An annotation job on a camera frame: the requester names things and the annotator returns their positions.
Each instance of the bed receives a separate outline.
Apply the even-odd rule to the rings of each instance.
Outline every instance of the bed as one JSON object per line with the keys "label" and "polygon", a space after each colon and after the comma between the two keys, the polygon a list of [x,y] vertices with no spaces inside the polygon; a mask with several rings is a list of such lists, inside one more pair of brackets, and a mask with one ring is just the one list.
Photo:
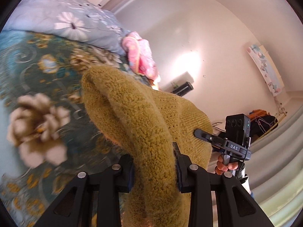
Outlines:
{"label": "bed", "polygon": [[[0,199],[18,226],[32,227],[78,172],[101,172],[125,153],[106,140],[90,121],[81,100],[83,73],[92,65],[108,64],[143,84],[150,86],[150,82],[131,71],[120,46],[129,31],[110,12],[84,2],[72,6],[67,0],[62,9],[60,0],[60,6],[56,2],[60,11],[55,15],[46,7],[37,8],[43,4],[41,0],[31,3],[32,7],[24,1],[0,34]],[[92,8],[80,10],[78,15],[66,10],[83,6]],[[84,28],[83,24],[94,25],[94,29]],[[73,28],[69,26],[80,29],[71,32]],[[33,119],[29,121],[24,116],[29,113],[49,120],[48,126],[32,127]],[[51,122],[54,118],[56,129]],[[35,149],[39,149],[32,142],[34,139],[25,134],[26,129],[22,130],[23,135],[16,130],[21,127],[20,122],[32,129],[31,135],[48,136],[45,146],[58,149],[60,156],[54,156],[49,149],[43,157],[35,157]],[[122,210],[123,202],[124,195],[120,195]],[[92,226],[95,225],[93,212]]]}

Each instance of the finger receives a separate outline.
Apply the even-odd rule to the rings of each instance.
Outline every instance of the finger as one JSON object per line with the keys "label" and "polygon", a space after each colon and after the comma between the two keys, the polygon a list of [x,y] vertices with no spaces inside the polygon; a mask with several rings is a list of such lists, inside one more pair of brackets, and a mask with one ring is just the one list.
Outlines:
{"label": "finger", "polygon": [[233,163],[229,163],[227,165],[228,169],[230,170],[236,170],[238,168],[239,162],[233,162]]}
{"label": "finger", "polygon": [[222,155],[221,155],[221,154],[220,154],[219,157],[218,157],[218,161],[223,162],[223,158],[222,158]]}
{"label": "finger", "polygon": [[217,167],[219,170],[227,172],[228,168],[226,165],[224,165],[223,163],[221,163],[220,161],[217,161]]}
{"label": "finger", "polygon": [[223,173],[223,171],[220,171],[220,170],[218,169],[217,166],[216,166],[216,168],[215,168],[215,172],[216,172],[218,175],[222,175],[222,173]]}

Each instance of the sweater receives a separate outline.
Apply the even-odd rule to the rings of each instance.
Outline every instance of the sweater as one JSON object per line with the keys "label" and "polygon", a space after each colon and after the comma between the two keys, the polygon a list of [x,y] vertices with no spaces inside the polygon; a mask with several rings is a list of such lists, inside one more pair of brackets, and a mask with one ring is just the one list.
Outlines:
{"label": "sweater", "polygon": [[207,116],[192,102],[153,90],[111,66],[90,68],[82,88],[90,119],[134,158],[135,183],[125,202],[123,227],[186,227],[190,194],[178,191],[172,142],[206,169],[211,145],[193,132],[212,133]]}

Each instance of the metal screw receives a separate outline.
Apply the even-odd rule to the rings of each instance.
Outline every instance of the metal screw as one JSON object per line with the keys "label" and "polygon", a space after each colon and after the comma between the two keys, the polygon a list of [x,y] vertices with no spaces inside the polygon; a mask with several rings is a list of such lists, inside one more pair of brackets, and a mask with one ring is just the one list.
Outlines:
{"label": "metal screw", "polygon": [[227,178],[231,178],[232,173],[231,172],[224,172],[224,176],[227,177]]}
{"label": "metal screw", "polygon": [[191,170],[193,170],[193,171],[196,171],[196,170],[198,170],[198,166],[197,165],[195,165],[195,164],[191,164],[190,166],[189,166],[189,168],[191,169]]}
{"label": "metal screw", "polygon": [[112,165],[113,170],[119,170],[120,168],[121,168],[121,166],[119,164]]}
{"label": "metal screw", "polygon": [[85,176],[86,176],[85,172],[78,173],[78,178],[85,178]]}

